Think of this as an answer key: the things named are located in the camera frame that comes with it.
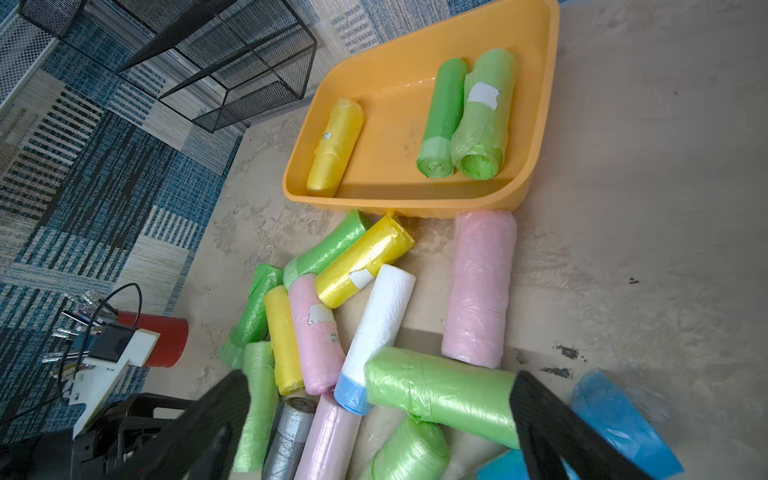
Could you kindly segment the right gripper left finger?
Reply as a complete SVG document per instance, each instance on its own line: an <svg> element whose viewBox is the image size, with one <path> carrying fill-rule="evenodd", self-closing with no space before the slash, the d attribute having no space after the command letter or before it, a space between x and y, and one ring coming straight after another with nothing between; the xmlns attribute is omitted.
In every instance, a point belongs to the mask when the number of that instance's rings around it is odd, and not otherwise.
<svg viewBox="0 0 768 480"><path fill-rule="evenodd" d="M251 398L245 374L232 371L109 479L227 479Z"/></svg>

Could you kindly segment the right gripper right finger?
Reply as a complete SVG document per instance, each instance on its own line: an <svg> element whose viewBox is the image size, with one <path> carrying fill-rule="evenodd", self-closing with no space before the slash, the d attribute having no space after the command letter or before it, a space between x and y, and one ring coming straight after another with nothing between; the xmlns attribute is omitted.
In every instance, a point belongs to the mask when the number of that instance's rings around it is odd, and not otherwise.
<svg viewBox="0 0 768 480"><path fill-rule="evenodd" d="M531 479L648 479L531 373L516 375L509 403Z"/></svg>

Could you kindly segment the thin dark green roll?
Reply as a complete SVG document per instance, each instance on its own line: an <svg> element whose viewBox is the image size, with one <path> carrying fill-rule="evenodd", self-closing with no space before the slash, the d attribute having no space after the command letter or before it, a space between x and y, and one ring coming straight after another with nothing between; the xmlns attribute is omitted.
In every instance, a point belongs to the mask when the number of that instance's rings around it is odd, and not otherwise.
<svg viewBox="0 0 768 480"><path fill-rule="evenodd" d="M417 158L417 168L427 178L445 178L454 174L450 143L463 115L464 81L468 70L469 65L461 58L447 60L438 69Z"/></svg>

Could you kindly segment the large yellow bag roll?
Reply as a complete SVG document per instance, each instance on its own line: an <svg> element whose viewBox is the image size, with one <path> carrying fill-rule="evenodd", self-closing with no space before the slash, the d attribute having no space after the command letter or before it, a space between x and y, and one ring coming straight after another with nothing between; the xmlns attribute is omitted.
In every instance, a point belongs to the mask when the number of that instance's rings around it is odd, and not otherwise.
<svg viewBox="0 0 768 480"><path fill-rule="evenodd" d="M339 99L333 106L306 182L311 195L336 194L364 123L364 110L356 101Z"/></svg>

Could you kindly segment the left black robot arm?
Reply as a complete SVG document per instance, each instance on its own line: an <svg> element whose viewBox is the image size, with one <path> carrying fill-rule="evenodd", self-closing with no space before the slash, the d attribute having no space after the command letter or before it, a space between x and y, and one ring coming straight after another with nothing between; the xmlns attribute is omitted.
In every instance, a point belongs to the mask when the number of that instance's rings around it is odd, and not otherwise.
<svg viewBox="0 0 768 480"><path fill-rule="evenodd" d="M3 479L104 479L172 421L155 410L184 412L188 399L142 393L107 405L75 435L45 432L1 447Z"/></svg>

